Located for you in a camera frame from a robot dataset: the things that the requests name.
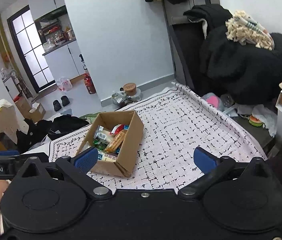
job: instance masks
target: shoe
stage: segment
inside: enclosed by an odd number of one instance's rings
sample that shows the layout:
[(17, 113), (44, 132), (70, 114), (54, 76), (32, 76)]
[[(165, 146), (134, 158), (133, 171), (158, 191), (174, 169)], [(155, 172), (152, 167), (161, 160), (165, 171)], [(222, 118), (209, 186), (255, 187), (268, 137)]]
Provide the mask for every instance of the shoe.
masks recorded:
[(67, 96), (62, 96), (61, 101), (62, 101), (62, 106), (67, 106), (68, 104), (70, 104), (69, 98)]
[(61, 109), (61, 105), (58, 100), (54, 100), (53, 104), (54, 104), (54, 111), (57, 112)]

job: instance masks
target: white plastic bag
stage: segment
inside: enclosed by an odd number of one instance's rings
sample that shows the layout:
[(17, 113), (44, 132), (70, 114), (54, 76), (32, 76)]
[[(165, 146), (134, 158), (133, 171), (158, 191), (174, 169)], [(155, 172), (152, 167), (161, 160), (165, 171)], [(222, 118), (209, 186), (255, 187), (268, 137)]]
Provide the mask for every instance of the white plastic bag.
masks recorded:
[(66, 77), (62, 77), (56, 80), (56, 84), (60, 91), (69, 91), (72, 88), (70, 80)]

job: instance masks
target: bottle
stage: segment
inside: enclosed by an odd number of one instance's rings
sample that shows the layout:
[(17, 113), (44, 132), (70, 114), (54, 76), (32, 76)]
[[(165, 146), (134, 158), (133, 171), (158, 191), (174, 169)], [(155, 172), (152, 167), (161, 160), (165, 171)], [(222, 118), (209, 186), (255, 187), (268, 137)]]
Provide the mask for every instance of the bottle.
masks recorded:
[(84, 63), (84, 59), (83, 59), (82, 54), (80, 54), (79, 57), (81, 58), (81, 63), (82, 63), (83, 69), (85, 71), (84, 79), (83, 79), (84, 80), (84, 84), (87, 87), (87, 90), (88, 90), (89, 94), (95, 94), (95, 93), (97, 93), (97, 91), (94, 88), (94, 84), (92, 82), (92, 78), (91, 78), (91, 76), (89, 74), (89, 71), (88, 71), (88, 69), (87, 69), (87, 67), (86, 67), (86, 65)]
[(86, 70), (85, 74), (84, 74), (84, 84), (87, 87), (89, 94), (97, 93), (96, 89), (94, 88), (94, 84), (92, 82), (92, 78), (91, 78), (88, 70)]

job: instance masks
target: doorway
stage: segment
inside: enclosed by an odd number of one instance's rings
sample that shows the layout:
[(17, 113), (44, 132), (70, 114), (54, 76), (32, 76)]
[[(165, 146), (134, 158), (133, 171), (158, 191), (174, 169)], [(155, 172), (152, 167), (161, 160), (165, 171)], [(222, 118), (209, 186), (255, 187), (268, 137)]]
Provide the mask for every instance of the doorway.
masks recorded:
[(42, 55), (45, 51), (29, 6), (25, 6), (7, 21), (20, 61), (35, 91), (38, 93), (54, 84), (54, 78)]

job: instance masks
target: cardboard carton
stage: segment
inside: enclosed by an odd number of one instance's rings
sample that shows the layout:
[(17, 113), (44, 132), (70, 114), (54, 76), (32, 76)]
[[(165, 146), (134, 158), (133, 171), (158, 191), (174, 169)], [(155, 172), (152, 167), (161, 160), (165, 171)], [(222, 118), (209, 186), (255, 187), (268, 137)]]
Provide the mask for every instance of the cardboard carton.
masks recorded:
[(32, 107), (29, 105), (25, 97), (20, 97), (15, 104), (24, 118), (31, 119), (29, 111)]
[(43, 116), (46, 113), (46, 110), (43, 108), (42, 104), (40, 103), (34, 103), (33, 108), (29, 111), (30, 113), (30, 119), (36, 123), (40, 120), (42, 120)]
[(121, 145), (119, 155), (115, 162), (98, 160), (91, 171), (97, 173), (111, 174), (114, 176), (130, 177), (137, 159), (137, 151), (143, 134), (143, 123), (135, 111), (116, 111), (98, 114), (96, 120), (91, 125), (83, 142), (77, 150), (77, 154), (88, 142), (94, 146), (94, 132), (98, 125), (111, 131), (118, 124), (129, 125), (124, 141)]

